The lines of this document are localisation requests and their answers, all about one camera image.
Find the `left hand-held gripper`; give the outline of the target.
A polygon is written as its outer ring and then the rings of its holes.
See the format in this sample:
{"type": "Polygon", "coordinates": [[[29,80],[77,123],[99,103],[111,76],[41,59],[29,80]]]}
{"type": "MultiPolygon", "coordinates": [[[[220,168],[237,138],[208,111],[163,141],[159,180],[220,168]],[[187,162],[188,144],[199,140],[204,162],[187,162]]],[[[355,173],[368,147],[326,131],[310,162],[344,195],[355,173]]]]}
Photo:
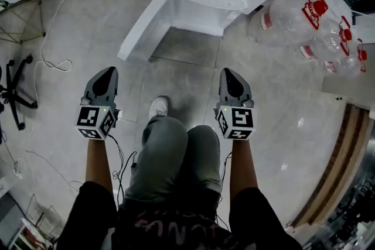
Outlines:
{"type": "Polygon", "coordinates": [[[107,67],[94,75],[87,83],[76,115],[75,128],[87,139],[106,140],[115,128],[121,110],[116,108],[118,71],[107,67]]]}

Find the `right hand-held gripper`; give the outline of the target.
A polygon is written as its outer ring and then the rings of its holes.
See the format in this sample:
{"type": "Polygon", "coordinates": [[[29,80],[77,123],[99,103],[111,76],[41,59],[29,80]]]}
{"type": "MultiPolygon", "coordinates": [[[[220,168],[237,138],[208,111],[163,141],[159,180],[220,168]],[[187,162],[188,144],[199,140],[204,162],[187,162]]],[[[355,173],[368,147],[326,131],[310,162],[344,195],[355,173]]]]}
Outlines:
{"type": "Polygon", "coordinates": [[[248,82],[230,68],[222,69],[220,102],[216,104],[216,121],[224,139],[249,140],[256,130],[257,111],[248,82]]]}

